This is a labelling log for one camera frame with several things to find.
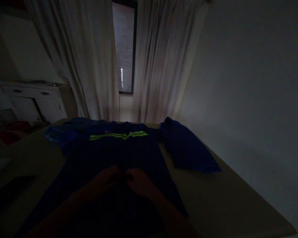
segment curtain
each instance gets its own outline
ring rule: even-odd
[[[203,3],[144,0],[138,13],[132,121],[160,123],[174,114],[195,16]]]
[[[25,0],[58,75],[69,82],[79,116],[119,120],[111,0]]]

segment beige table surface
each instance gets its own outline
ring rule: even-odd
[[[62,119],[53,125],[61,125]],[[147,124],[160,128],[159,124]],[[17,176],[36,175],[1,214],[0,237],[12,237],[35,207],[66,161],[59,144],[48,141],[45,129],[37,131],[2,151],[11,163],[0,172],[0,188]],[[164,143],[162,154],[190,215],[189,221],[203,237],[283,237],[295,228],[210,150],[221,173],[203,174],[176,169]]]

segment navy blue jacket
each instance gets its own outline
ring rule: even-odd
[[[117,165],[142,169],[153,184],[185,217],[188,213],[172,181],[157,140],[159,129],[144,124],[92,125],[62,134],[61,148],[68,159],[51,186],[17,232],[22,236],[62,204],[100,171]],[[121,177],[119,186],[86,203],[63,231],[64,237],[123,236],[144,237],[162,229],[153,204],[137,196]]]

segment window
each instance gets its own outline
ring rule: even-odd
[[[119,93],[133,94],[137,2],[113,0],[113,20]]]

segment reflective stripe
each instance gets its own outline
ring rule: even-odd
[[[147,136],[148,134],[145,133],[144,131],[139,131],[139,132],[129,132],[129,134],[116,134],[116,133],[111,133],[111,134],[106,134],[106,135],[91,135],[89,140],[97,140],[103,137],[115,137],[115,138],[122,138],[122,139],[127,139],[129,136],[131,137],[140,137],[140,136]]]

